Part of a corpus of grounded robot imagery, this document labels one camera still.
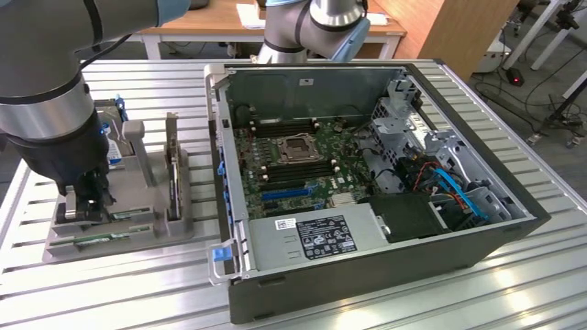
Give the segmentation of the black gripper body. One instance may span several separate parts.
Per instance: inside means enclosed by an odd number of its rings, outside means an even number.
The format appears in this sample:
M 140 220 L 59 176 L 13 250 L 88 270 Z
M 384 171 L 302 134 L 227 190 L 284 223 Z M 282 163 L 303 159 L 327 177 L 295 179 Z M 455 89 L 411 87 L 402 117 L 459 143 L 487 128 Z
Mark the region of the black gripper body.
M 104 193 L 108 187 L 108 141 L 96 112 L 71 134 L 48 140 L 9 135 L 28 167 L 52 179 L 60 193 L 72 186 L 76 193 Z

